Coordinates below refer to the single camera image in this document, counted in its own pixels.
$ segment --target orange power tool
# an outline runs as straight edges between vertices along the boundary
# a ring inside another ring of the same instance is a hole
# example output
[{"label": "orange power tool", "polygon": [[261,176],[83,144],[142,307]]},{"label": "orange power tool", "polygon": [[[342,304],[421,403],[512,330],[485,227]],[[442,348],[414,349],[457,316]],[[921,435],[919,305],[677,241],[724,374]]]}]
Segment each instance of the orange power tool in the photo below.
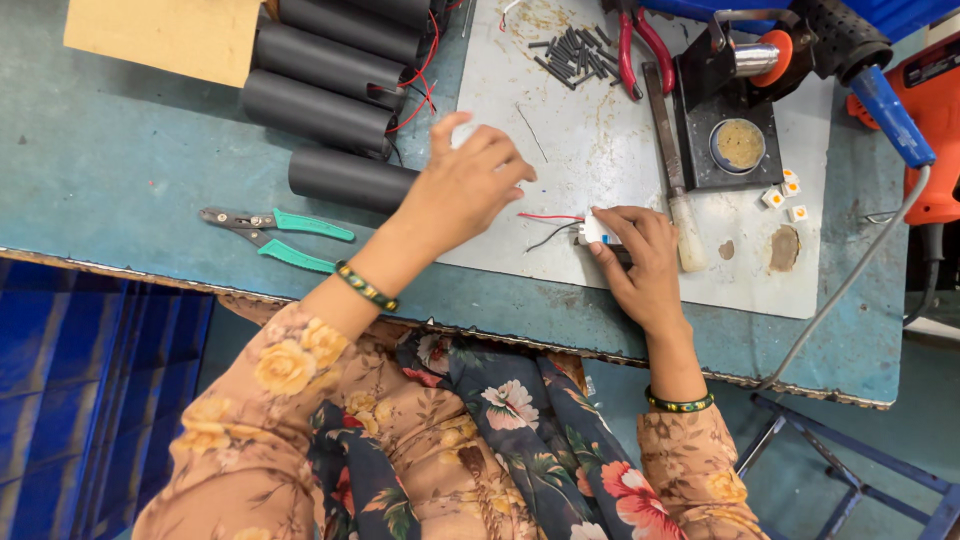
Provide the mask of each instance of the orange power tool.
[{"label": "orange power tool", "polygon": [[[937,162],[930,167],[929,184],[903,220],[922,225],[960,219],[960,202],[953,198],[960,179],[960,33],[900,62],[885,76],[937,155]],[[847,97],[847,112],[879,129],[853,94]],[[904,194],[913,189],[919,176],[917,169],[906,168]]]}]

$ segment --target pliers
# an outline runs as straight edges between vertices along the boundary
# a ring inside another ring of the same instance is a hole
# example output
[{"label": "pliers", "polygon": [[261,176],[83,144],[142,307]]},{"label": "pliers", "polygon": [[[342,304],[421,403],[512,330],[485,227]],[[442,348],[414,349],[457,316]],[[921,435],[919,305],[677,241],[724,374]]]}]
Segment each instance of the pliers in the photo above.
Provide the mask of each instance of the pliers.
[{"label": "pliers", "polygon": [[247,215],[207,207],[200,210],[200,217],[207,223],[229,229],[247,238],[253,245],[260,248],[257,250],[257,253],[260,255],[268,255],[283,262],[299,266],[300,268],[324,272],[326,274],[332,274],[335,271],[332,262],[301,253],[276,238],[270,237],[269,234],[264,233],[262,230],[276,228],[283,231],[303,231],[305,233],[322,234],[345,241],[351,241],[354,238],[352,232],[337,227],[336,225],[331,225],[313,217],[287,213],[278,209],[274,209],[273,214]]},{"label": "pliers", "polygon": [[620,50],[618,67],[620,68],[620,80],[623,81],[623,85],[630,92],[630,98],[634,101],[643,98],[643,92],[640,91],[640,86],[636,83],[636,75],[630,59],[630,42],[633,37],[633,30],[640,34],[640,37],[647,42],[647,45],[657,57],[663,80],[663,95],[668,95],[673,91],[673,85],[676,82],[670,51],[667,50],[663,40],[660,39],[653,27],[643,18],[644,9],[636,4],[636,0],[619,0],[619,9]]}]

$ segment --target red pliers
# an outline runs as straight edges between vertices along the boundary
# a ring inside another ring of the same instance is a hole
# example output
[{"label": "red pliers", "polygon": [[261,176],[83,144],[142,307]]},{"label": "red pliers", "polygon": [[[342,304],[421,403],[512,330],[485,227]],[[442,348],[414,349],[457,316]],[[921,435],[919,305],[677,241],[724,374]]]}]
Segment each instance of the red pliers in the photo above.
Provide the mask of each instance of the red pliers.
[{"label": "red pliers", "polygon": [[660,77],[663,79],[663,95],[673,91],[673,85],[676,82],[676,75],[673,70],[673,59],[670,58],[670,51],[667,50],[663,40],[657,35],[657,32],[643,18],[642,7],[636,4],[636,0],[620,0],[620,50],[619,50],[619,68],[620,80],[630,92],[630,98],[634,101],[643,97],[643,92],[636,84],[636,75],[634,66],[630,60],[630,42],[633,37],[633,30],[636,30],[640,37],[647,42],[647,45],[657,56],[657,63],[660,65]]}]

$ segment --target floral scarf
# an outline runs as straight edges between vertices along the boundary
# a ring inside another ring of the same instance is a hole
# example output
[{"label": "floral scarf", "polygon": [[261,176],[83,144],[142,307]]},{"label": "floral scarf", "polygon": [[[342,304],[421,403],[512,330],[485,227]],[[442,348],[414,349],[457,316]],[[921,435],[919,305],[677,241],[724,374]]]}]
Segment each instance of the floral scarf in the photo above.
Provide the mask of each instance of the floral scarf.
[{"label": "floral scarf", "polygon": [[[684,538],[597,410],[546,357],[411,331],[397,344],[396,359],[411,379],[463,400],[547,538]],[[403,486],[362,419],[324,402],[312,423],[307,457],[333,518],[326,538],[419,539]],[[469,469],[478,458],[471,453],[480,451],[466,445],[457,452]]]}]

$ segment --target white work surface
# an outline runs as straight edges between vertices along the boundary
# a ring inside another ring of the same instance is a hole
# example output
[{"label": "white work surface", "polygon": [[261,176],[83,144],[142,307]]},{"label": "white work surface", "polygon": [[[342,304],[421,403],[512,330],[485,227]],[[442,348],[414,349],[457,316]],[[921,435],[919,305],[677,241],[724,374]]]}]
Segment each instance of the white work surface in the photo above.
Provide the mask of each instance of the white work surface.
[{"label": "white work surface", "polygon": [[[537,168],[540,180],[522,185],[525,198],[502,212],[488,231],[440,262],[607,287],[589,250],[573,245],[576,228],[524,255],[527,247],[568,220],[536,220],[516,213],[585,215],[593,205],[666,209],[666,175],[649,100],[631,101],[622,86],[610,87],[612,78],[594,77],[571,91],[533,61],[545,49],[527,47],[530,41],[559,36],[568,24],[574,28],[599,24],[614,40],[607,50],[616,56],[616,15],[603,15],[596,0],[524,0],[508,12],[503,33],[497,25],[509,0],[475,1],[457,106],[472,111],[474,120],[454,134],[453,142],[463,142],[479,124],[495,126],[513,139]],[[672,55],[680,54],[706,28],[679,17],[646,16]],[[636,33],[632,50],[634,71],[646,94],[640,63],[655,59]],[[780,209],[766,209],[760,201],[766,189],[690,194],[710,266],[703,272],[681,272],[684,301],[793,318],[813,316],[832,89],[832,78],[821,81],[811,74],[797,91],[774,105],[782,163],[799,176],[800,195],[787,199]],[[667,108],[672,116],[669,98]],[[810,217],[790,224],[787,209],[796,205],[806,205]],[[801,243],[792,270],[786,272],[770,268],[771,236],[782,225],[793,225]],[[734,254],[725,260],[718,250],[728,241]]]}]

